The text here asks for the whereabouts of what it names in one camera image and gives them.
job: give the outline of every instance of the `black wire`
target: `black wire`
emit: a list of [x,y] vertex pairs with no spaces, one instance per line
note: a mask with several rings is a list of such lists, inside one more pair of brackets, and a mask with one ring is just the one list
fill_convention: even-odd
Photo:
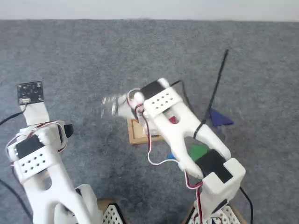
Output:
[[247,199],[247,201],[250,204],[250,224],[253,224],[253,204],[252,204],[252,201],[248,197],[248,195],[246,194],[246,192],[244,191],[244,189],[242,187],[240,187],[240,191],[244,194],[245,198]]
[[[27,104],[25,104],[25,108],[24,110],[22,110],[21,112],[15,113],[7,118],[5,118],[4,120],[2,120],[0,122],[0,125],[4,124],[5,122],[7,122],[8,120],[15,118],[17,116],[19,116],[20,114],[23,114],[25,112],[27,108]],[[28,216],[28,218],[30,219],[30,221],[32,222],[32,215],[29,212],[29,210],[26,208],[25,203],[23,202],[23,200],[21,199],[21,197],[18,195],[18,193],[11,187],[9,186],[6,182],[4,182],[3,180],[0,179],[0,184],[2,184],[4,187],[6,187],[11,193],[13,193],[13,195],[18,199],[18,201],[20,202],[22,208],[24,209],[26,215]]]
[[217,89],[218,89],[218,85],[219,85],[219,82],[220,82],[220,79],[221,79],[221,76],[222,76],[222,71],[223,71],[223,68],[224,68],[224,65],[225,65],[225,62],[226,62],[226,58],[228,56],[228,51],[229,50],[226,49],[225,52],[224,52],[224,56],[223,56],[223,59],[222,59],[222,62],[221,62],[221,67],[218,71],[217,81],[216,81],[216,84],[215,84],[215,87],[214,87],[214,90],[213,90],[212,97],[211,97],[210,102],[209,102],[209,106],[206,109],[205,117],[202,119],[200,125],[196,128],[196,130],[194,132],[194,135],[193,135],[194,139],[196,138],[196,135],[197,135],[198,131],[200,130],[200,128],[206,123],[206,120],[209,118],[209,113],[211,111],[211,107],[212,107],[212,104],[214,102],[214,98],[215,98],[215,95],[216,95],[216,92],[217,92]]
[[185,89],[184,81],[183,81],[182,79],[180,79],[180,80],[174,82],[173,84],[171,84],[170,86],[174,86],[174,85],[176,85],[176,84],[178,84],[178,83],[181,83],[181,84],[182,84],[182,89],[183,89],[183,95],[184,95],[184,98],[186,99],[186,102],[187,102],[187,104],[188,104],[188,107],[189,107],[190,111],[191,111],[192,113],[194,113],[193,107],[192,107],[192,105],[190,104],[189,98],[188,98],[187,93],[186,93],[186,89]]
[[24,110],[22,110],[21,112],[15,113],[15,114],[9,116],[8,118],[3,119],[3,120],[0,122],[0,125],[3,125],[3,124],[4,124],[5,122],[7,122],[8,120],[17,117],[17,116],[19,116],[20,114],[23,114],[23,113],[25,112],[26,108],[27,108],[27,104],[25,104],[25,108],[24,108]]
[[29,210],[26,208],[25,203],[23,202],[23,200],[21,199],[21,197],[18,195],[18,193],[11,187],[9,186],[6,182],[4,182],[3,180],[0,179],[0,183],[6,187],[11,193],[13,193],[13,195],[18,199],[18,201],[20,202],[22,208],[24,209],[25,213],[27,214],[28,218],[30,219],[30,221],[32,222],[32,215],[29,212]]
[[219,85],[219,82],[220,82],[220,79],[221,79],[221,76],[222,76],[222,71],[223,71],[223,68],[224,68],[224,65],[225,65],[225,62],[226,62],[226,58],[228,57],[228,51],[229,50],[226,49],[225,52],[224,52],[223,60],[221,62],[221,67],[218,71],[218,77],[217,77],[217,81],[216,81],[216,84],[215,84],[215,87],[214,87],[214,91],[213,91],[212,97],[210,99],[209,106],[206,110],[205,119],[208,119],[209,113],[211,111],[211,107],[212,107],[212,104],[214,102],[214,98],[215,98],[215,95],[216,95],[216,92],[217,92],[217,89],[218,89],[218,85]]

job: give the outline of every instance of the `carpet floor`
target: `carpet floor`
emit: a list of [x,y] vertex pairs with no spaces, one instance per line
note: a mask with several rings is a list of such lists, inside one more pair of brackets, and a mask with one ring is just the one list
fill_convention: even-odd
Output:
[[[129,144],[124,119],[101,119],[101,99],[160,77],[183,79],[202,117],[230,49],[213,108],[235,122],[222,130],[223,139],[246,168],[242,185],[254,204],[254,223],[298,223],[298,37],[299,23],[0,21],[0,119],[20,110],[17,83],[42,80],[50,119],[74,125],[61,153],[74,185],[88,183],[98,198],[115,198],[131,224],[179,223],[195,192],[185,187],[176,164],[154,167],[145,144]],[[0,146],[23,127],[22,116],[3,124]],[[152,160],[169,151],[165,142],[155,142]],[[29,206],[4,150],[0,178]],[[243,195],[232,203],[249,221]],[[30,223],[3,186],[0,223]]]

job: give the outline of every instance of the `red wire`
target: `red wire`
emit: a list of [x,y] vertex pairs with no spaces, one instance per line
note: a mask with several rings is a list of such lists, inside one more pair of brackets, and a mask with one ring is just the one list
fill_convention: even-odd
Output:
[[190,183],[189,183],[189,176],[188,176],[188,173],[186,173],[186,178],[187,178],[187,184],[188,184],[188,186],[189,186],[190,188],[197,188],[197,187],[200,187],[200,186],[203,184],[203,182],[199,182],[199,183],[197,183],[197,184],[195,184],[195,185],[190,185]]
[[200,193],[199,193],[199,189],[200,187],[198,187],[196,189],[196,199],[197,199],[197,206],[198,206],[198,211],[199,211],[199,220],[200,220],[200,223],[199,224],[202,224],[202,211],[201,211],[201,203],[200,203]]
[[141,116],[142,116],[143,119],[145,120],[145,124],[146,124],[146,127],[147,127],[147,129],[148,129],[148,152],[149,152],[149,151],[150,151],[150,128],[149,128],[149,124],[148,124],[147,120],[145,119],[143,113],[144,113],[144,110],[142,111]]
[[[40,128],[40,127],[44,126],[45,124],[52,123],[52,122],[53,122],[53,121],[47,121],[47,122],[45,122],[45,123],[42,123],[42,124],[36,126],[34,129],[36,129],[36,128]],[[30,137],[34,134],[35,131],[36,131],[36,130],[30,132],[29,135],[27,136],[27,139],[30,138]],[[60,153],[62,150],[64,150],[64,148],[65,148],[65,147],[63,147],[63,148],[61,148],[61,149],[59,149],[59,150],[57,150],[57,151]]]

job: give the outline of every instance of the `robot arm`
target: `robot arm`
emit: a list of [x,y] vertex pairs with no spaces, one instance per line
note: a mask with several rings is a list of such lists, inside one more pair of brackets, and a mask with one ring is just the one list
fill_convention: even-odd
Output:
[[33,223],[102,223],[93,190],[86,184],[74,188],[59,155],[67,146],[72,126],[49,121],[42,82],[20,84],[18,88],[21,109],[29,103],[24,112],[28,127],[8,143],[6,152],[28,196]]
[[[156,129],[169,144],[179,167],[202,180],[200,198],[203,218],[210,217],[225,206],[239,189],[245,169],[237,159],[231,158],[224,143],[207,125],[202,125],[196,133],[200,121],[164,78],[141,88],[131,101],[134,106],[143,104],[143,110],[138,110],[142,113],[139,123],[142,124],[145,118],[151,124],[149,129]],[[176,124],[169,121],[169,113],[178,120]],[[210,151],[197,161],[188,155],[184,140],[187,136],[193,137],[194,133],[198,141],[210,147]]]

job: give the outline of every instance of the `wooden base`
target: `wooden base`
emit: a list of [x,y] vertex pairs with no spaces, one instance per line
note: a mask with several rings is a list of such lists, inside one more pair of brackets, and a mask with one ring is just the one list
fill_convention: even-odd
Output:
[[[128,123],[128,133],[129,133],[129,142],[131,145],[142,144],[148,142],[148,137],[143,133],[143,128],[137,123],[136,120],[127,120]],[[152,136],[152,141],[161,141],[163,140],[162,136]]]

